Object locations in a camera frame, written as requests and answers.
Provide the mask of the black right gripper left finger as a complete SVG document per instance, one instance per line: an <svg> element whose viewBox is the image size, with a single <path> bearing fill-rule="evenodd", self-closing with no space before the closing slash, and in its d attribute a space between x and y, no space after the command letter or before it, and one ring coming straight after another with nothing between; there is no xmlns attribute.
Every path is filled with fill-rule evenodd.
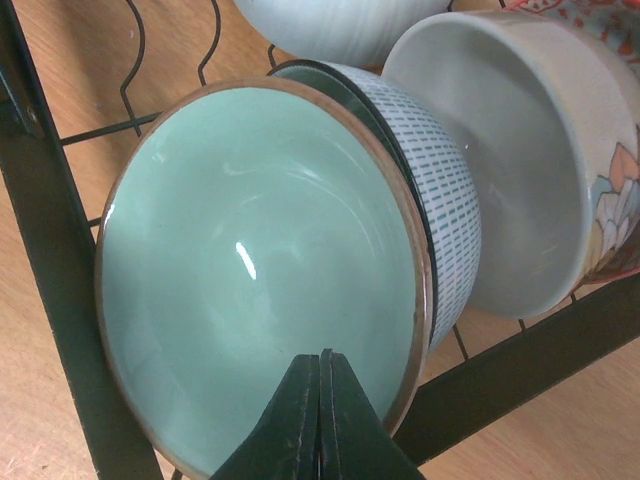
<svg viewBox="0 0 640 480"><path fill-rule="evenodd" d="M292 360L249 436L214 479L317 479L320 360Z"/></svg>

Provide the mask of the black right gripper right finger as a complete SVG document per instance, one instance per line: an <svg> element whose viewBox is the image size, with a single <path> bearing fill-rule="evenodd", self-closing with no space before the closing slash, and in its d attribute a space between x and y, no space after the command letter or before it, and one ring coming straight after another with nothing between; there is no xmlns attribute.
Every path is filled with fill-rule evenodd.
<svg viewBox="0 0 640 480"><path fill-rule="evenodd" d="M319 477L421 479L382 426L345 355L320 356Z"/></svg>

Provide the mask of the light green ceramic bowl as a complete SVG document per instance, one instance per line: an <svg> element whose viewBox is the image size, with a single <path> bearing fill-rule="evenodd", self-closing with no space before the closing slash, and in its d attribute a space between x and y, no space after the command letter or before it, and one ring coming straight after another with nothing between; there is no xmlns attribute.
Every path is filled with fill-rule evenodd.
<svg viewBox="0 0 640 480"><path fill-rule="evenodd" d="M435 293L429 347L435 349L469 300L481 254L478 198L457 145L419 100L369 71L292 60L270 73L312 87L343 105L394 158L417 203L429 241Z"/></svg>

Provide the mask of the black wire dish rack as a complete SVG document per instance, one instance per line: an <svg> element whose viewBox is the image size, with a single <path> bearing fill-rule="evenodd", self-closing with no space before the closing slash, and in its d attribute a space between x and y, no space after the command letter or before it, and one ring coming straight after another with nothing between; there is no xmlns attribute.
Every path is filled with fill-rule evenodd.
<svg viewBox="0 0 640 480"><path fill-rule="evenodd" d="M1 5L1 175L97 475L159 479L157 457L127 411L100 346L92 293L95 243L64 149L128 129L125 121L61 138L14 4ZM637 339L639 279L593 293L421 386L396 433L424 464Z"/></svg>

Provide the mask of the plain white bowl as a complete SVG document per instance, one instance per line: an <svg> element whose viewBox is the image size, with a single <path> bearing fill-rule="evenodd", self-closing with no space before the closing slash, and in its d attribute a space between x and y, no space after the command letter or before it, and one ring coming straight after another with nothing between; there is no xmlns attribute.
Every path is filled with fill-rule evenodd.
<svg viewBox="0 0 640 480"><path fill-rule="evenodd" d="M529 318L601 270L639 221L639 82L605 44L522 11L410 27L383 69L462 152L482 253L470 304Z"/></svg>

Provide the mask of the white ribbed bowl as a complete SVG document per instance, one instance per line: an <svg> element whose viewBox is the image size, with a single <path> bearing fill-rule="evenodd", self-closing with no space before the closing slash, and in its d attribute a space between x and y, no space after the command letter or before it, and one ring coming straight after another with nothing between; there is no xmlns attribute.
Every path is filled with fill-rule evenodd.
<svg viewBox="0 0 640 480"><path fill-rule="evenodd" d="M369 67L384 63L413 25L448 1L239 0L241 15L269 43L301 58Z"/></svg>

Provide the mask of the red patterned bowl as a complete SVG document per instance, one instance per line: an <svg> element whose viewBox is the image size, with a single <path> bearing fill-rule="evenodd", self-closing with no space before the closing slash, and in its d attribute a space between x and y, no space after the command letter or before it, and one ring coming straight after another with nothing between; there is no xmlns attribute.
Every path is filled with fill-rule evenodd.
<svg viewBox="0 0 640 480"><path fill-rule="evenodd" d="M516 1L505 10L541 15L582 29L606 44L639 75L638 1Z"/></svg>

